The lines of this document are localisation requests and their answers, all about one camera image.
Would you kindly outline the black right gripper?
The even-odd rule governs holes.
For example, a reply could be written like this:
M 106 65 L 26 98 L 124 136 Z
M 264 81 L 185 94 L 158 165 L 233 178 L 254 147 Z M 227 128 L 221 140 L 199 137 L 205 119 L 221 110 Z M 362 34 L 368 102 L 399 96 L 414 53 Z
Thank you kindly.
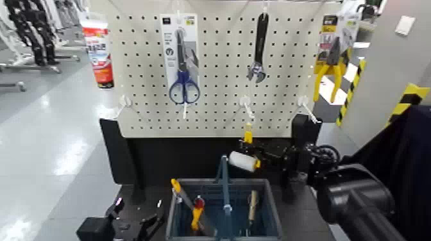
M 253 155 L 267 158 L 267 166 L 279 174 L 279 182 L 289 182 L 298 172 L 300 149 L 293 139 L 271 139 L 269 143 L 254 141 Z M 239 139 L 239 152 L 249 155 L 249 143 Z

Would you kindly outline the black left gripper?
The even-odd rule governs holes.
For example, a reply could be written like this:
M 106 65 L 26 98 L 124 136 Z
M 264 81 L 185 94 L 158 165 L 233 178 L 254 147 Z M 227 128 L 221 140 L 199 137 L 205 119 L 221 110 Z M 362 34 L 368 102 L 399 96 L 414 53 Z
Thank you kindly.
M 117 219 L 124 206 L 123 198 L 119 197 L 107 209 L 107 217 L 87 217 L 76 230 L 78 239 L 81 241 L 112 241 L 115 236 L 115 229 L 110 219 Z M 165 217 L 157 214 L 142 219 L 137 241 L 151 240 L 164 222 Z

